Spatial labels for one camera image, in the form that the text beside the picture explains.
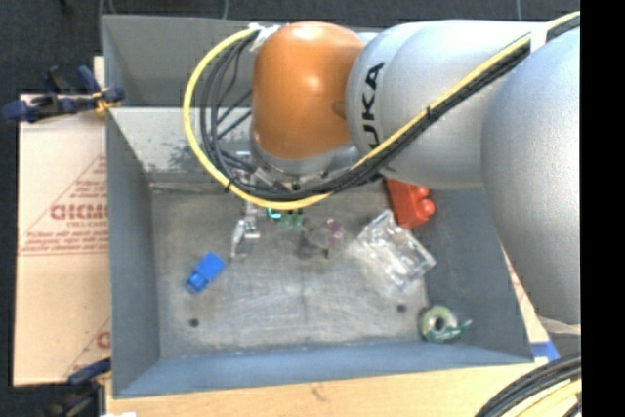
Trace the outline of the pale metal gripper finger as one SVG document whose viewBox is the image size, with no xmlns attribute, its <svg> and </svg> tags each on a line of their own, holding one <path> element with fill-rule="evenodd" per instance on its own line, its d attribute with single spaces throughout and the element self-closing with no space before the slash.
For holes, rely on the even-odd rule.
<svg viewBox="0 0 625 417">
<path fill-rule="evenodd" d="M 244 215 L 244 236 L 247 240 L 257 240 L 261 233 L 258 228 L 258 209 L 248 208 Z"/>
<path fill-rule="evenodd" d="M 230 251 L 229 251 L 230 260 L 233 260 L 236 258 L 237 248 L 244 238 L 245 238 L 245 221 L 243 219 L 240 219 L 236 222 L 234 229 L 232 231 L 232 235 L 231 235 Z"/>
</svg>

